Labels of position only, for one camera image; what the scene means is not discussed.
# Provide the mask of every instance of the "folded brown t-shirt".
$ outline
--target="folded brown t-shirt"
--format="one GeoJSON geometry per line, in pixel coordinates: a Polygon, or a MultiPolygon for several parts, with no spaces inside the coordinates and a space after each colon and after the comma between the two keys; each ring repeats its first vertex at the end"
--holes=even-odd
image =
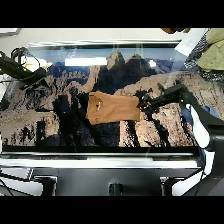
{"type": "Polygon", "coordinates": [[[87,118],[91,125],[116,121],[140,121],[138,97],[114,96],[106,93],[90,92],[87,118]]]}

